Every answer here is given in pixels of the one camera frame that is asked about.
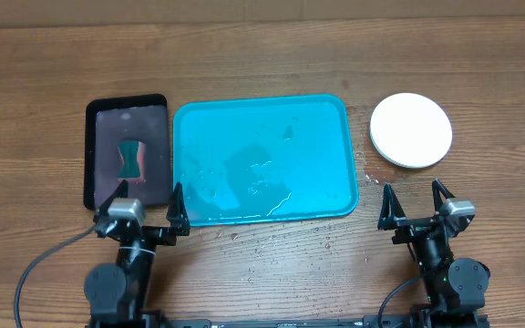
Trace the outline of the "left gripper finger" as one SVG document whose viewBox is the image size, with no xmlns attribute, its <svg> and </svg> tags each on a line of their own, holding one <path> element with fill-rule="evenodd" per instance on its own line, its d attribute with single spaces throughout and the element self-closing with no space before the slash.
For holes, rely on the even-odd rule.
<svg viewBox="0 0 525 328">
<path fill-rule="evenodd" d="M 117 198 L 126 198 L 128 196 L 128 193 L 129 183 L 126 180 L 122 180 L 117 186 L 117 188 L 95 210 L 93 221 L 97 223 L 102 216 L 108 216 L 108 208 L 110 207 L 112 202 Z"/>
<path fill-rule="evenodd" d="M 166 219 L 170 223 L 169 230 L 176 236 L 190 235 L 190 221 L 184 203 L 182 184 L 177 182 L 170 195 Z"/>
</svg>

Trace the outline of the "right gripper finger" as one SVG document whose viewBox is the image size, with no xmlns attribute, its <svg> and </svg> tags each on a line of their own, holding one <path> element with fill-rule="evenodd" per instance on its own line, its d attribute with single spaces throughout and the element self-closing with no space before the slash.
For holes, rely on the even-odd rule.
<svg viewBox="0 0 525 328">
<path fill-rule="evenodd" d="M 407 217 L 389 183 L 384 186 L 382 201 L 377 228 L 379 230 L 394 230 L 400 226 L 400 221 L 406 220 Z"/>
<path fill-rule="evenodd" d="M 431 184 L 435 210 L 440 210 L 443 200 L 454 198 L 454 195 L 439 180 L 434 179 Z"/>
</svg>

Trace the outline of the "green and pink sponge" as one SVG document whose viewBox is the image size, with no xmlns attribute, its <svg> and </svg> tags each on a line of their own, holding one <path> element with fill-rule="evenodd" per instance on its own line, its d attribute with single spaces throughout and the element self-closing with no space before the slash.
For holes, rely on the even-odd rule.
<svg viewBox="0 0 525 328">
<path fill-rule="evenodd" d="M 121 167 L 118 179 L 131 183 L 145 180 L 145 144 L 138 140 L 124 140 L 118 144 Z"/>
</svg>

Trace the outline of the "white round plate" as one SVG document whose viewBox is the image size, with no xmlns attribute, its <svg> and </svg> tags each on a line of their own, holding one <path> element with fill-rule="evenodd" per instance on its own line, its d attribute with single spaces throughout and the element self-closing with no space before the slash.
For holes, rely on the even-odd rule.
<svg viewBox="0 0 525 328">
<path fill-rule="evenodd" d="M 398 93 L 378 103 L 369 124 L 371 141 L 386 160 L 422 169 L 442 160 L 453 131 L 446 112 L 435 101 L 415 93 Z"/>
</svg>

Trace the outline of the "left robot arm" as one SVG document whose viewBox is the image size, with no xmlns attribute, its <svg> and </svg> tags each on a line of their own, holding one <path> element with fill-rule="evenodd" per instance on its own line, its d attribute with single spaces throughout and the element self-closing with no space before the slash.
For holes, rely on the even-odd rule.
<svg viewBox="0 0 525 328">
<path fill-rule="evenodd" d="M 118 242 L 117 259 L 94 267 L 84 282 L 90 305 L 90 327 L 167 327 L 161 311 L 146 308 L 149 278 L 159 246 L 174 246 L 179 236 L 190 234 L 182 185 L 170 195 L 168 227 L 146 224 L 146 212 L 138 199 L 128 196 L 123 180 L 98 207 L 94 232 Z"/>
</svg>

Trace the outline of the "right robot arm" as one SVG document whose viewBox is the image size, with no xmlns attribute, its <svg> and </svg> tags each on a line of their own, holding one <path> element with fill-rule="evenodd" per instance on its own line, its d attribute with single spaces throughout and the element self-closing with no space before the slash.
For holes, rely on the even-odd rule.
<svg viewBox="0 0 525 328">
<path fill-rule="evenodd" d="M 489 267 L 470 258 L 454 257 L 449 240 L 463 232 L 475 217 L 475 206 L 453 195 L 439 179 L 432 181 L 435 212 L 408 219 L 390 184 L 383 189 L 377 228 L 393 231 L 394 244 L 405 244 L 419 275 L 398 285 L 382 301 L 375 324 L 379 327 L 488 327 L 485 306 Z M 413 305 L 407 315 L 385 315 L 390 300 L 406 287 L 422 281 L 427 302 Z"/>
</svg>

